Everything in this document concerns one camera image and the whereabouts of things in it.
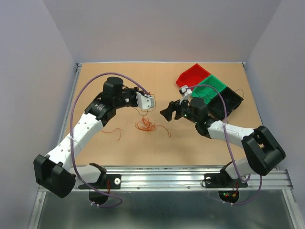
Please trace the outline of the aluminium rail frame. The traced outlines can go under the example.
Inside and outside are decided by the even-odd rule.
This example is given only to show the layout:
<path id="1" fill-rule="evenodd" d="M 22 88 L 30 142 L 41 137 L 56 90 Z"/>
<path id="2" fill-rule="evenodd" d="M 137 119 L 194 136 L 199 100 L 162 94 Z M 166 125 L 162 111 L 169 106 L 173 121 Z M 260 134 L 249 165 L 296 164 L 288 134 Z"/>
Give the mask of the aluminium rail frame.
<path id="1" fill-rule="evenodd" d="M 135 124 L 143 111 L 124 108 L 96 134 L 77 157 L 77 165 L 95 162 L 109 174 L 121 174 L 119 190 L 108 208 L 89 202 L 89 190 L 74 189 L 59 198 L 39 188 L 32 229 L 302 229 L 304 222 L 292 195 L 286 170 L 275 169 L 260 180 L 253 175 L 239 189 L 239 204 L 223 203 L 217 189 L 201 185 L 205 174 L 230 161 L 225 142 L 200 136 L 191 122 L 167 122 L 160 111 L 180 98 L 176 80 L 190 62 L 81 63 L 72 98 L 78 120 L 102 90 L 103 73 L 116 72 L 137 81 L 156 98 L 146 113 L 157 130 Z"/>

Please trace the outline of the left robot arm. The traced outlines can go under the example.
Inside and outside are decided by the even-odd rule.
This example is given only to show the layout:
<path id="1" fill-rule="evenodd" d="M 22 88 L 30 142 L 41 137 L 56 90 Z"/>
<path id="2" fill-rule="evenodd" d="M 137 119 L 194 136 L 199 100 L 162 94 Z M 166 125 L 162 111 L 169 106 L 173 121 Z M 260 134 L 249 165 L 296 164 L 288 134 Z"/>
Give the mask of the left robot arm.
<path id="1" fill-rule="evenodd" d="M 66 197 L 77 181 L 101 188 L 106 183 L 105 169 L 92 163 L 86 169 L 89 182 L 76 167 L 75 158 L 87 143 L 101 131 L 123 107 L 150 109 L 154 98 L 135 80 L 120 74 L 106 73 L 103 90 L 84 110 L 76 125 L 70 124 L 69 134 L 45 156 L 38 155 L 34 161 L 36 182 L 60 198 Z"/>

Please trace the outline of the red plastic bin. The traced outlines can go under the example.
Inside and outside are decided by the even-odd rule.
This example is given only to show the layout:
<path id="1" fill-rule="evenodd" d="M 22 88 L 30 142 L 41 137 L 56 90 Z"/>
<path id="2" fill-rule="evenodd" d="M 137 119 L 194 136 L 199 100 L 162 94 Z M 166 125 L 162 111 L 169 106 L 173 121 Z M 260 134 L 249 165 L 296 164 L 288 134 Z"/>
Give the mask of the red plastic bin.
<path id="1" fill-rule="evenodd" d="M 211 74 L 205 70 L 200 64 L 196 63 L 186 71 L 180 74 L 176 80 L 176 84 L 179 87 L 182 86 L 194 86 L 202 82 Z"/>

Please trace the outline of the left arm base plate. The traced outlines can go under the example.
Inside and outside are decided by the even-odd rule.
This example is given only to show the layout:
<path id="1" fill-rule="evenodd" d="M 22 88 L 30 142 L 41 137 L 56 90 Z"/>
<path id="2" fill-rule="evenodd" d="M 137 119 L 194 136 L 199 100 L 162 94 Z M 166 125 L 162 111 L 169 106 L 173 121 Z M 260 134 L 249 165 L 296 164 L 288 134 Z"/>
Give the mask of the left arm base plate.
<path id="1" fill-rule="evenodd" d="M 120 189 L 122 176 L 121 174 L 99 174 L 99 175 L 85 175 L 85 182 L 96 189 Z"/>

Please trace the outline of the green plastic bin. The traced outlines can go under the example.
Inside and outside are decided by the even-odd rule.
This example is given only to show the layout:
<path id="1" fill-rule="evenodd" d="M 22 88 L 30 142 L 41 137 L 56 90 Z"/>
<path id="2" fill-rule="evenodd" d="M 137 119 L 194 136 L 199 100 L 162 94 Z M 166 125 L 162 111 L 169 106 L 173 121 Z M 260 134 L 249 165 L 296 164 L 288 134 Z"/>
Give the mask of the green plastic bin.
<path id="1" fill-rule="evenodd" d="M 226 84 L 224 84 L 222 81 L 220 81 L 217 77 L 215 77 L 212 74 L 208 76 L 206 79 L 204 79 L 202 82 L 200 82 L 199 84 L 200 85 L 206 84 L 212 86 L 219 93 L 226 88 Z M 209 102 L 218 95 L 214 89 L 207 86 L 195 87 L 192 89 L 192 91 L 193 91 L 192 98 L 202 98 L 206 104 L 209 104 Z"/>

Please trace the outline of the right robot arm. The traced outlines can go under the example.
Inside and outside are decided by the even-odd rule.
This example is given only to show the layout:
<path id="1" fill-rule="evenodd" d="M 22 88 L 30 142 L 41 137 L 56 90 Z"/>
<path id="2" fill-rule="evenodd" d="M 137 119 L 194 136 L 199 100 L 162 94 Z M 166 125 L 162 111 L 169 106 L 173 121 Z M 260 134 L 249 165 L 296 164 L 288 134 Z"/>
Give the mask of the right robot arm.
<path id="1" fill-rule="evenodd" d="M 171 101 L 160 114 L 167 121 L 185 118 L 195 124 L 201 136 L 223 140 L 244 150 L 245 158 L 229 162 L 220 172 L 204 179 L 207 188 L 229 187 L 247 175 L 266 176 L 286 157 L 285 151 L 267 127 L 251 129 L 225 124 L 208 114 L 207 105 L 201 98 L 189 102 Z"/>

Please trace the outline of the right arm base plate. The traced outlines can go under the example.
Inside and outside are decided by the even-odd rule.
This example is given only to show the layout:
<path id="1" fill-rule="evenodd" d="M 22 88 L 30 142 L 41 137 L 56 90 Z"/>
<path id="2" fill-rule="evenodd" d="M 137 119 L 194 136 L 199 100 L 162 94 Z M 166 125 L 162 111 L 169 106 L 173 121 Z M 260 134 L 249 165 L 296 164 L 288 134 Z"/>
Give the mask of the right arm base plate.
<path id="1" fill-rule="evenodd" d="M 240 179 L 231 179 L 228 175 L 221 173 L 205 174 L 201 185 L 205 188 L 248 187 L 248 184 L 242 183 Z"/>

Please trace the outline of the black plastic bin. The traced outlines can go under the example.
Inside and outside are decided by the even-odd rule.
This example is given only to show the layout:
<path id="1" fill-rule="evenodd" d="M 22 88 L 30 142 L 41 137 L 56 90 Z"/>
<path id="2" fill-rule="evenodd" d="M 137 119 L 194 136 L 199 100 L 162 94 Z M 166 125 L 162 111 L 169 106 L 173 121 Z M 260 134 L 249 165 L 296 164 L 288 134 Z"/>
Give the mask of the black plastic bin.
<path id="1" fill-rule="evenodd" d="M 223 91 L 221 91 L 220 95 L 224 100 L 227 116 L 229 116 L 233 110 L 238 108 L 244 100 L 229 87 L 226 87 Z M 218 120 L 224 120 L 224 106 L 219 96 L 216 96 L 214 99 L 212 99 L 207 107 L 211 116 Z"/>

